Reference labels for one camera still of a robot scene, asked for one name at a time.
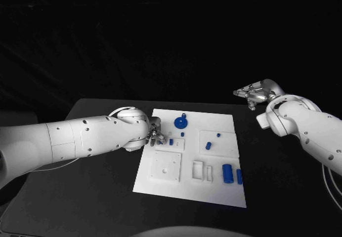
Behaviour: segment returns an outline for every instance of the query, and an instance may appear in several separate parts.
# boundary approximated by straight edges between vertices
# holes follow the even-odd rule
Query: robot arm
[[[247,98],[249,107],[269,102],[266,112],[258,116],[263,129],[272,128],[281,136],[294,134],[305,151],[342,175],[342,121],[324,113],[307,98],[286,94],[278,83],[266,79],[233,92]]]
[[[61,122],[0,127],[0,189],[22,174],[63,160],[135,151],[157,140],[165,143],[161,119],[139,109],[118,118],[97,116]]]

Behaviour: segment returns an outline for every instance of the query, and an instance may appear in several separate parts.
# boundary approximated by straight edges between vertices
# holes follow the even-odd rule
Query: black curtain
[[[271,78],[341,116],[338,14],[314,1],[2,3],[0,109],[50,122],[81,98],[246,104],[233,90]]]

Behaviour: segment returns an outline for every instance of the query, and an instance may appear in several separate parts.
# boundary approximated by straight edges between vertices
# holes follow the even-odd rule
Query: table surface
[[[252,236],[327,236],[341,212],[322,166],[295,136],[263,130],[266,106],[81,99],[67,117],[109,115],[119,107],[230,114],[234,118],[247,208],[133,192],[144,149],[120,149],[61,169],[34,172],[2,217],[0,230],[40,237],[122,237],[169,226],[203,226]]]

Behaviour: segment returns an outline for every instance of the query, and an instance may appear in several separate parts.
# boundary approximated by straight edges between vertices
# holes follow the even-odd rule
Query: blue object
[[[185,115],[185,114],[182,114],[182,117],[178,117],[178,118],[175,119],[175,126],[177,126],[177,128],[180,128],[180,129],[187,128],[187,126],[188,126],[188,120],[187,120],[187,115]]]
[[[234,177],[233,177],[233,169],[230,164],[223,165],[223,171],[224,171],[224,182],[227,184],[234,183]]]
[[[213,146],[213,143],[208,142],[208,143],[207,143],[207,147],[206,147],[206,149],[210,150],[210,149],[211,149],[211,146]]]
[[[243,184],[242,169],[237,169],[237,183],[239,183],[239,184]]]

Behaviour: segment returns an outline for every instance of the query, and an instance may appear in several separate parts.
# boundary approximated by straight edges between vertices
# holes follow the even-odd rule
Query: cable
[[[330,175],[331,175],[331,179],[333,179],[333,182],[334,182],[334,186],[335,186],[337,191],[340,192],[340,194],[341,194],[341,196],[342,196],[342,192],[341,192],[341,190],[340,190],[340,188],[338,188],[338,186],[337,186],[335,180],[334,180],[333,170],[331,170],[331,169],[328,169],[328,170],[330,170]]]
[[[136,107],[122,107],[122,108],[119,108],[118,110],[115,110],[115,111],[110,113],[109,116],[113,116],[113,115],[116,114],[116,112],[119,112],[119,111],[122,111],[122,110],[125,110],[125,109],[136,109]]]
[[[325,174],[325,165],[324,165],[324,164],[322,164],[322,172],[324,172],[324,179],[325,179],[325,184],[327,184],[328,192],[330,192],[330,194],[331,194],[331,196],[333,196],[333,198],[334,198],[334,201],[335,201],[335,203],[337,203],[337,205],[340,206],[341,211],[342,211],[342,207],[341,207],[341,205],[340,205],[340,203],[338,203],[338,201],[337,201],[337,199],[335,199],[335,197],[334,197],[333,191],[331,191],[331,189],[330,189],[330,187],[328,187],[327,174]]]
[[[41,170],[34,170],[32,172],[38,172],[38,171],[48,171],[48,170],[54,170],[54,169],[58,169],[58,168],[63,168],[64,166],[70,165],[73,162],[70,162],[68,164],[57,167],[57,168],[53,168],[53,169],[41,169]]]

